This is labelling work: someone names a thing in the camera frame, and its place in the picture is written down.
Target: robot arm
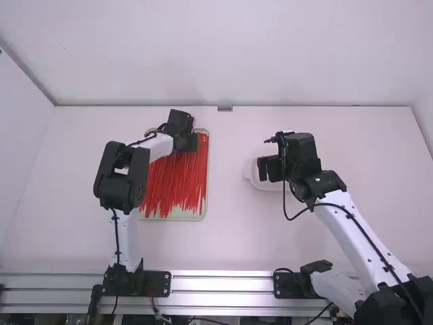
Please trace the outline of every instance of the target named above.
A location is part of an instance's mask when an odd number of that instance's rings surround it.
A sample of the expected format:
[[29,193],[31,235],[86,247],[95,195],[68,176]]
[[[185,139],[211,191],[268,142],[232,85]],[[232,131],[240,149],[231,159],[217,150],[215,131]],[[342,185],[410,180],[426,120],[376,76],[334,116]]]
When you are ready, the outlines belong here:
[[[93,185],[93,193],[105,209],[119,210],[114,223],[118,235],[119,264],[134,272],[140,264],[138,237],[130,215],[143,202],[147,188],[149,164],[173,152],[194,152],[198,138],[192,133],[193,117],[180,110],[171,110],[167,123],[148,132],[144,139],[129,145],[108,142],[102,155]],[[116,252],[110,267],[118,263]]]
[[337,173],[321,169],[314,137],[289,130],[265,142],[277,143],[278,154],[257,159],[260,180],[289,183],[293,195],[329,228],[361,283],[329,267],[311,272],[315,292],[354,318],[355,324],[433,324],[432,279],[413,276],[385,247]]

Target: red straws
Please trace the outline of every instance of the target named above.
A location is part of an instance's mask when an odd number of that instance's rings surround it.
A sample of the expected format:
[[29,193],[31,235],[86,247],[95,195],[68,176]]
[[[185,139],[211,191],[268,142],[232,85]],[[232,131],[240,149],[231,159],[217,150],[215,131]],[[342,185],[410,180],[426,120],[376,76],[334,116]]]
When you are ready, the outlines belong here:
[[140,212],[153,217],[159,208],[160,218],[167,218],[173,207],[183,211],[203,212],[208,178],[209,136],[198,134],[198,151],[171,154],[149,166],[147,192]]

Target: aluminum rail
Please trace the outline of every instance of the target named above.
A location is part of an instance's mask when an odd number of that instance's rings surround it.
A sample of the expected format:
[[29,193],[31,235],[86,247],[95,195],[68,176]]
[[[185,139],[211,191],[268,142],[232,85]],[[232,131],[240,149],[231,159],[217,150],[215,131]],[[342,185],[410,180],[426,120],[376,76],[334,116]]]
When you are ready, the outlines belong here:
[[[168,298],[155,304],[168,315],[313,317],[325,299],[275,299],[272,272],[171,271]],[[1,273],[0,313],[86,313],[94,284],[103,274]],[[111,313],[114,297],[103,297],[98,313]],[[152,314],[146,297],[119,297],[116,313]]]

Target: black mounting plate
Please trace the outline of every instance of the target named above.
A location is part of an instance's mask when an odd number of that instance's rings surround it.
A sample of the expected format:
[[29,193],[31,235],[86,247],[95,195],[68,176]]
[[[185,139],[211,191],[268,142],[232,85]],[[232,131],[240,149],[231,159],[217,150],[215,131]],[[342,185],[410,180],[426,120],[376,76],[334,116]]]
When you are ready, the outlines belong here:
[[168,271],[144,271],[137,270],[135,279],[139,279],[136,290],[122,290],[122,288],[115,287],[115,282],[104,278],[102,283],[102,296],[116,296],[119,297],[148,297],[152,293],[153,297],[167,298],[170,295],[171,286],[171,273]]
[[276,299],[319,297],[312,290],[309,279],[296,272],[275,272],[273,274],[273,294]]

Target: white table surface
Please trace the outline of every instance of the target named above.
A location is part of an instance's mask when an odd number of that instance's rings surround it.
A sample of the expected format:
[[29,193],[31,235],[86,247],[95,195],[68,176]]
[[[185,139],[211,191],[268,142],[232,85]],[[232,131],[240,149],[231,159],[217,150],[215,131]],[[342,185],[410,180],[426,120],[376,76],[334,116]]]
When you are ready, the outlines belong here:
[[[57,108],[1,248],[3,267],[104,269],[114,250],[111,213],[92,186],[105,144],[139,139],[170,108]],[[271,154],[278,129],[315,136],[324,169],[348,186],[385,245],[415,273],[433,273],[433,162],[408,107],[182,108],[210,132],[208,212],[203,221],[140,221],[146,268],[297,269],[328,259],[351,266],[314,214],[287,222],[281,193],[261,192],[242,171]],[[304,206],[288,195],[293,215]]]

